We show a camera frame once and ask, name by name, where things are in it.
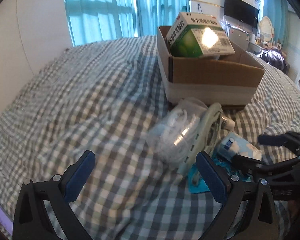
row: purple object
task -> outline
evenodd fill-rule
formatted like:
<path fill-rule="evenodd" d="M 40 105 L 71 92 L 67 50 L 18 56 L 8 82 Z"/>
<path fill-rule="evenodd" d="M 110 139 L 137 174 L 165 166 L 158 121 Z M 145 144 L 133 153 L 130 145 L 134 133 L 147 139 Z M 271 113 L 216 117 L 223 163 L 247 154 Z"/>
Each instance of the purple object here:
<path fill-rule="evenodd" d="M 0 206 L 0 223 L 8 231 L 8 233 L 12 235 L 13 223 L 1 206 Z"/>

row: round mirror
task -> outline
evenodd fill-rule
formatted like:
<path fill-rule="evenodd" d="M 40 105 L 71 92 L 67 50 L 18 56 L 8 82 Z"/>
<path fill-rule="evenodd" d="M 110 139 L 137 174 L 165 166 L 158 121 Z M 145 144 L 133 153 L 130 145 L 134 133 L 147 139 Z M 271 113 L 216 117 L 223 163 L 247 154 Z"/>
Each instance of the round mirror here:
<path fill-rule="evenodd" d="M 264 16 L 259 23 L 260 34 L 264 36 L 266 42 L 270 42 L 274 35 L 274 30 L 272 27 L 271 20 L 268 16 Z"/>

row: checkered bedsheet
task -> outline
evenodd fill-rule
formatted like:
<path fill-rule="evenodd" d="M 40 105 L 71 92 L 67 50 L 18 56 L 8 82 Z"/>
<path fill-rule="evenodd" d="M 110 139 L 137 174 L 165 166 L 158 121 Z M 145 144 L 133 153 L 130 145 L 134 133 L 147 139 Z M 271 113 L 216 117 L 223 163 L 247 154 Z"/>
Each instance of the checkered bedsheet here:
<path fill-rule="evenodd" d="M 0 117 L 0 204 L 12 219 L 25 178 L 62 174 L 89 149 L 96 166 L 71 207 L 93 239 L 201 236 L 220 204 L 210 193 L 190 194 L 186 179 L 169 171 L 145 142 L 149 128 L 167 114 L 156 51 L 156 36 L 75 47 L 22 89 Z M 225 114 L 235 120 L 235 132 L 257 145 L 263 132 L 300 132 L 300 92 L 265 64 L 249 105 Z M 257 147 L 267 163 L 291 158 L 282 147 Z M 289 212 L 286 202 L 276 206 L 282 237 Z"/>

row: blue gripper pad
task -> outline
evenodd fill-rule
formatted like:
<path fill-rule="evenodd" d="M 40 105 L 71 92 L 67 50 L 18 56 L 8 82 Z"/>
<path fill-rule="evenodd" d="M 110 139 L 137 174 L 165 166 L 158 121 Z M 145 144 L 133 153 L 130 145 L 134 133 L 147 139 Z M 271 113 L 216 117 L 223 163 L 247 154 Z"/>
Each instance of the blue gripper pad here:
<path fill-rule="evenodd" d="M 196 157 L 196 165 L 202 178 L 207 184 L 210 192 L 215 201 L 222 203 L 223 205 L 227 201 L 227 192 L 230 190 L 230 182 L 225 184 L 225 180 L 218 175 L 216 169 L 220 169 L 215 165 L 206 152 L 200 152 Z"/>
<path fill-rule="evenodd" d="M 68 179 L 68 182 L 65 185 L 64 199 L 68 204 L 78 198 L 84 184 L 95 167 L 96 157 L 94 153 L 91 151 L 86 152 L 80 157 L 77 163 L 74 164 L 78 165 L 78 167 L 76 167 L 76 171 Z"/>

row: cardboard box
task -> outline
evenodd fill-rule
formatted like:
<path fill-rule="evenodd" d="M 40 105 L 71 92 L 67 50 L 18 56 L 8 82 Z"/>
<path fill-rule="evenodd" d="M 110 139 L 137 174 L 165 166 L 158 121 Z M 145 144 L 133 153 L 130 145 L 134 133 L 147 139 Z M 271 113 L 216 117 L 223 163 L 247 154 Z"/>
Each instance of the cardboard box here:
<path fill-rule="evenodd" d="M 173 57 L 165 43 L 169 29 L 158 27 L 157 37 L 158 63 L 169 102 L 195 97 L 226 109 L 242 109 L 250 102 L 264 74 L 257 59 L 234 43 L 235 54 L 219 60 Z"/>
<path fill-rule="evenodd" d="M 180 12 L 165 41 L 175 57 L 209 57 L 234 54 L 234 49 L 214 16 Z"/>

